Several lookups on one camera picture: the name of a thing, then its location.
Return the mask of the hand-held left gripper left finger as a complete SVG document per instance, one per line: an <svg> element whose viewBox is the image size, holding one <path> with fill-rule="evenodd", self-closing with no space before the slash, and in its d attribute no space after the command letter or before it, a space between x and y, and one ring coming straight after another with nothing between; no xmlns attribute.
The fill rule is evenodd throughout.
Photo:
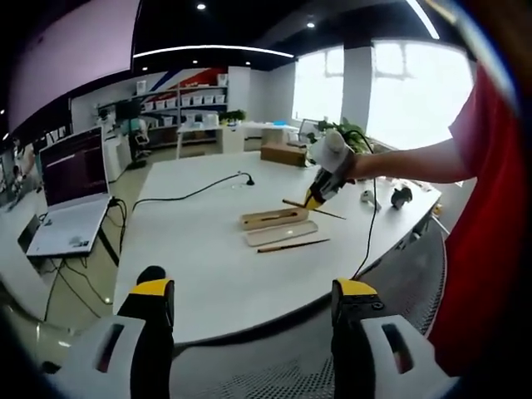
<svg viewBox="0 0 532 399"><path fill-rule="evenodd" d="M117 314L72 344L62 392L69 398L168 398L173 326L174 281L139 278Z"/></svg>

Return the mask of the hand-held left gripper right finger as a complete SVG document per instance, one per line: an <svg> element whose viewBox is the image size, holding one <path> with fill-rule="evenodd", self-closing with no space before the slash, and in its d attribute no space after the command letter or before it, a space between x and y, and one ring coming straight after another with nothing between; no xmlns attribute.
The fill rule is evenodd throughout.
<svg viewBox="0 0 532 399"><path fill-rule="evenodd" d="M366 283L332 281L336 398L424 398L436 383L432 345Z"/></svg>

